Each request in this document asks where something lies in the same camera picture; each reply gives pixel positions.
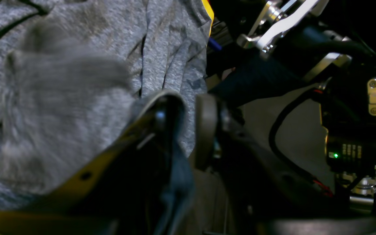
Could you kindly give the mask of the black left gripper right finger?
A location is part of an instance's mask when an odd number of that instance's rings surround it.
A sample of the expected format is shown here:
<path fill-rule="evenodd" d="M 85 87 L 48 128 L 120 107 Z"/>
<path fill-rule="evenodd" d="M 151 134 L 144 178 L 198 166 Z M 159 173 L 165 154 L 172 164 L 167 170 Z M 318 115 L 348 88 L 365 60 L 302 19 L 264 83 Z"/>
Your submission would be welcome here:
<path fill-rule="evenodd" d="M 221 177 L 239 235 L 350 235 L 320 186 L 261 148 L 212 95 L 196 98 L 196 160 Z"/>

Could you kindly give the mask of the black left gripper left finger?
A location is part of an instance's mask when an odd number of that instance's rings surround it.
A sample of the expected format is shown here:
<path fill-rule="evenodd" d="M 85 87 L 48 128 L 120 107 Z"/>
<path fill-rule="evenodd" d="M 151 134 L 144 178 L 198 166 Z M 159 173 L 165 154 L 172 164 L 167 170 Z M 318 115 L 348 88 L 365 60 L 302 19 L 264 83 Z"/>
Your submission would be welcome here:
<path fill-rule="evenodd" d="M 0 211 L 0 235 L 173 235 L 194 196 L 175 92 L 136 102 L 120 137 L 28 207 Z"/>

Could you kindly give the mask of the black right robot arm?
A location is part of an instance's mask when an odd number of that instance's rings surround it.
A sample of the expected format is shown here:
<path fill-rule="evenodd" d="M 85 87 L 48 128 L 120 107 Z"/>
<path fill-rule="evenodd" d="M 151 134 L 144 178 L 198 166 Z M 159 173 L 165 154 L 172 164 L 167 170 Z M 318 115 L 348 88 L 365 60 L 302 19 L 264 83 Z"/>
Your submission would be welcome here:
<path fill-rule="evenodd" d="M 276 157 L 346 208 L 376 214 L 376 0 L 212 0 L 236 40 L 240 62 L 210 90 L 238 107 L 305 86 L 268 137 Z M 278 148 L 285 118 L 306 100 L 320 105 L 335 194 Z"/>

